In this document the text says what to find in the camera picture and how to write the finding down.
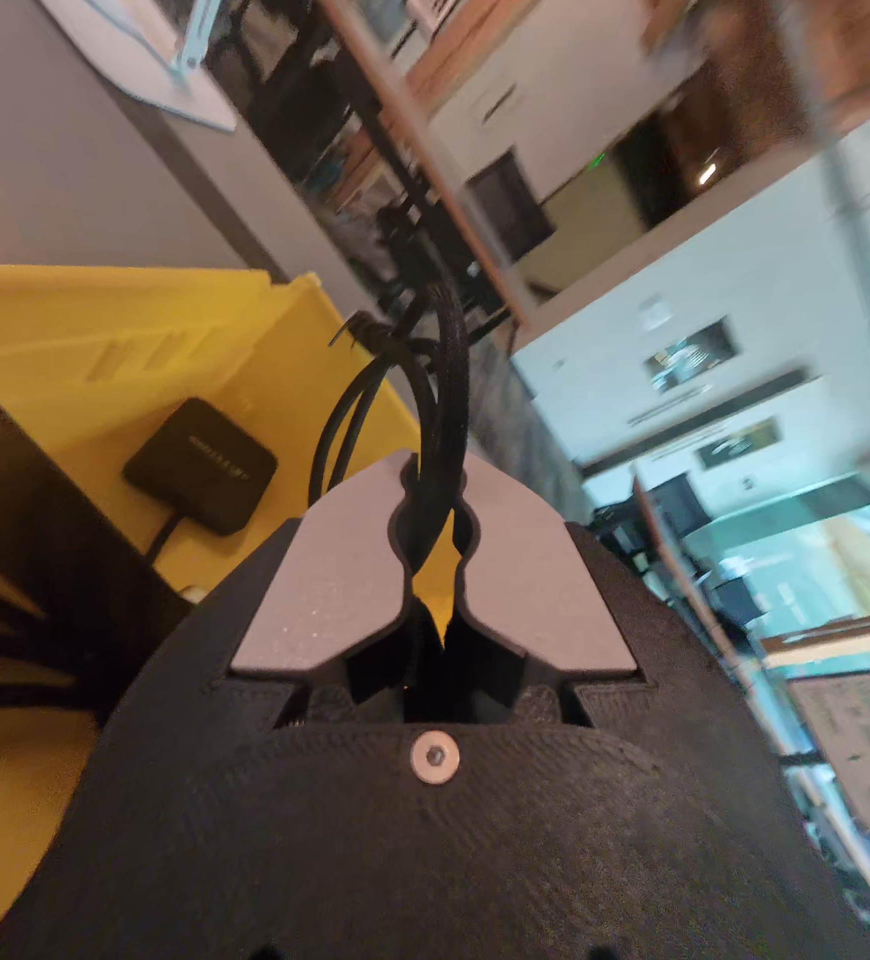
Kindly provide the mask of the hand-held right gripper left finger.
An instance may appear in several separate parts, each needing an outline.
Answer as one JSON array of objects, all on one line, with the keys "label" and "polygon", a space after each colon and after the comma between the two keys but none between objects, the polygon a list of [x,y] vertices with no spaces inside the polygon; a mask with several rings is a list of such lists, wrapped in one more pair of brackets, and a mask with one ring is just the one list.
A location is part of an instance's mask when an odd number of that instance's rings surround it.
[{"label": "hand-held right gripper left finger", "polygon": [[310,507],[230,664],[241,676],[313,676],[393,628],[410,575],[393,545],[403,448]]}]

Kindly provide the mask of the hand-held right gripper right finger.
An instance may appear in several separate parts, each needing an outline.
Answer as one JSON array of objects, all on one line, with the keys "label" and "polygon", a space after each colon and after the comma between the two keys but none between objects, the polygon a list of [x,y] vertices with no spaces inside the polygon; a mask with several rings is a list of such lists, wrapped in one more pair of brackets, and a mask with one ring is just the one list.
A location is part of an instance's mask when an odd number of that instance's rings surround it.
[{"label": "hand-held right gripper right finger", "polygon": [[467,454],[454,540],[455,601],[497,647],[557,675],[633,675],[637,664],[559,513]]}]

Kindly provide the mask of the black adapter hub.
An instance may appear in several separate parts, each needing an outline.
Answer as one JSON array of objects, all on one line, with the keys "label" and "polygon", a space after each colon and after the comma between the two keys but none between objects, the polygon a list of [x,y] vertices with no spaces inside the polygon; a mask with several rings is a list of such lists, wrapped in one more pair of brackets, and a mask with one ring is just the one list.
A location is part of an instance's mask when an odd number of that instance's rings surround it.
[{"label": "black adapter hub", "polygon": [[124,480],[219,537],[247,527],[275,454],[208,401],[190,397],[126,462]]}]

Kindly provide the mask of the yellow plastic bin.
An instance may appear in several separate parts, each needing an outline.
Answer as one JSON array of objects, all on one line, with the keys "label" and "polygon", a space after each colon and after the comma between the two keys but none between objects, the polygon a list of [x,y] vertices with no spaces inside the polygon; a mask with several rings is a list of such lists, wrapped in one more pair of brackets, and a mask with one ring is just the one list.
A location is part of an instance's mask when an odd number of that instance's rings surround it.
[{"label": "yellow plastic bin", "polygon": [[[0,575],[44,614],[35,639],[72,656],[107,713],[50,846],[0,918],[0,958],[489,958],[544,952],[502,894],[493,844],[531,817],[497,805],[493,765],[556,782],[607,762],[620,837],[572,918],[568,953],[691,958],[729,945],[730,831],[698,788],[610,730],[547,726],[519,745],[435,706],[454,649],[413,581],[456,516],[469,394],[457,299],[441,338],[331,344],[343,322],[308,275],[0,266]],[[278,461],[233,554],[178,542],[170,580],[131,535],[144,507],[108,443],[204,399]],[[301,519],[395,450],[412,457],[393,545],[410,575],[393,628],[313,676],[231,662]]]}]

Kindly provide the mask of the dark framed wall picture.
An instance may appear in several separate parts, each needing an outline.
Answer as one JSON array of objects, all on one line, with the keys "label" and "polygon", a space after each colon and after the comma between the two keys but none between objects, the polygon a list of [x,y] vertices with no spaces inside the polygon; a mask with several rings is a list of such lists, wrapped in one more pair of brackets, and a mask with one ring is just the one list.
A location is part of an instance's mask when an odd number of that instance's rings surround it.
[{"label": "dark framed wall picture", "polygon": [[644,361],[652,388],[659,394],[681,387],[738,355],[729,316],[654,352]]},{"label": "dark framed wall picture", "polygon": [[781,440],[778,421],[772,416],[704,443],[694,455],[703,470],[711,471],[767,450]]}]

